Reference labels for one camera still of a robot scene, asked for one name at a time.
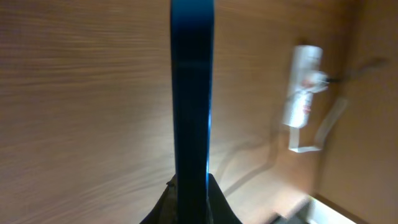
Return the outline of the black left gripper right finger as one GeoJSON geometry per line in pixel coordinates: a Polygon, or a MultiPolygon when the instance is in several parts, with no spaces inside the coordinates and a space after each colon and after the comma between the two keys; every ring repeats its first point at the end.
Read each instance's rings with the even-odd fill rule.
{"type": "Polygon", "coordinates": [[[213,224],[242,224],[212,174],[208,174],[208,200],[213,224]]]}

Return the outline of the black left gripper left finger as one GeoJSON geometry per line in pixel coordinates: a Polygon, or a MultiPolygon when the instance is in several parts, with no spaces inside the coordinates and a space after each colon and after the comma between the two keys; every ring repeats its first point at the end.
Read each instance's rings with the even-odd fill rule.
{"type": "Polygon", "coordinates": [[[177,181],[174,175],[168,182],[160,199],[140,224],[177,223],[177,181]]]}

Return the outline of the blue Galaxy smartphone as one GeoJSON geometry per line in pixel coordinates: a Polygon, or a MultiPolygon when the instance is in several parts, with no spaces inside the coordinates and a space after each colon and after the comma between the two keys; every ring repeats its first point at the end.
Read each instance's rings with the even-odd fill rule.
{"type": "Polygon", "coordinates": [[[178,223],[208,223],[215,3],[170,2],[178,223]]]}

